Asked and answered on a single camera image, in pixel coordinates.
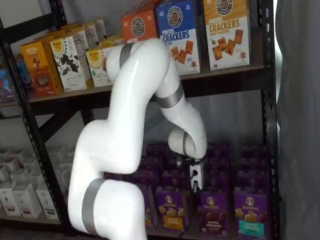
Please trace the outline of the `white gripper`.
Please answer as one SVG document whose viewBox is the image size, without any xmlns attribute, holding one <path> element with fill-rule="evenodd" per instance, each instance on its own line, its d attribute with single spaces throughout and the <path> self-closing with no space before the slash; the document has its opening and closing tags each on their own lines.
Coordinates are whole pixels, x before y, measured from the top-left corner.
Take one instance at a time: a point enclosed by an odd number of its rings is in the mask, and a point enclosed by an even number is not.
<svg viewBox="0 0 320 240">
<path fill-rule="evenodd" d="M 204 163 L 196 162 L 189 166 L 190 186 L 194 193 L 204 187 Z"/>
</svg>

